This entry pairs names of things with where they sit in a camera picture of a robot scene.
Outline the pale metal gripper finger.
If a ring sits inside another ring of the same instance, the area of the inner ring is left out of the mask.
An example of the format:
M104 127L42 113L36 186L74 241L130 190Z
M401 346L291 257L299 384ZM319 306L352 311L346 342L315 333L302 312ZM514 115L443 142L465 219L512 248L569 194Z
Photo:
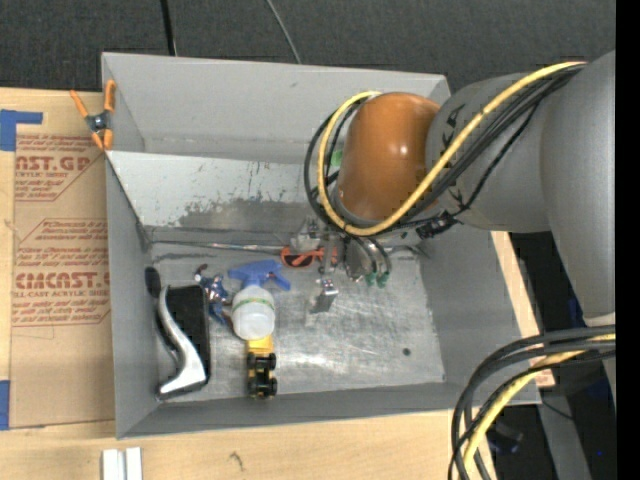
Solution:
M339 289L332 278L322 278L318 280L318 292L312 299L310 314L318 314L328 312L336 298L339 295Z
M306 217L290 239L290 247L295 253L316 250L322 241L322 226L317 217Z

